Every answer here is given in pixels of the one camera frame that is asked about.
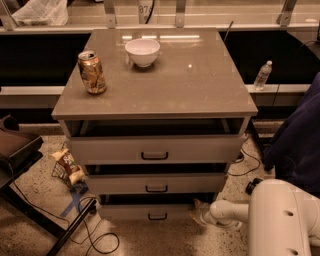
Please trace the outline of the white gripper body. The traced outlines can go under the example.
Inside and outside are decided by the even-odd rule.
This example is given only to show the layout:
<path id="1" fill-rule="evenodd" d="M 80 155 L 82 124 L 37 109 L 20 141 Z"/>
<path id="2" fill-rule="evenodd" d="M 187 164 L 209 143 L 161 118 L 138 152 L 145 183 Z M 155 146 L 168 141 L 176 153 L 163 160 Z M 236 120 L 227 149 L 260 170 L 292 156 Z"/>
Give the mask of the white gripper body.
<path id="1" fill-rule="evenodd" d="M 214 225 L 214 226 L 220 225 L 218 220 L 213 217 L 213 214 L 210 211 L 209 203 L 204 203 L 201 209 L 196 209 L 196 216 L 199 217 L 201 221 L 200 225 Z"/>

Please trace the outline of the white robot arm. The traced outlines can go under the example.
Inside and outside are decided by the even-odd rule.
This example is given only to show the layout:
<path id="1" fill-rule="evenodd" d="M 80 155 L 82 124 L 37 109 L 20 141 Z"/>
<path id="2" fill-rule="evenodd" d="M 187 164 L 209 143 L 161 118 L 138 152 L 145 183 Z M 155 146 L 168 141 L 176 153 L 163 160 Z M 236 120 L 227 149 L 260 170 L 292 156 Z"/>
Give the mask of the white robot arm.
<path id="1" fill-rule="evenodd" d="M 238 230 L 248 225 L 248 256 L 312 256 L 320 241 L 320 199 L 278 179 L 258 183 L 247 203 L 194 201 L 200 225 Z"/>

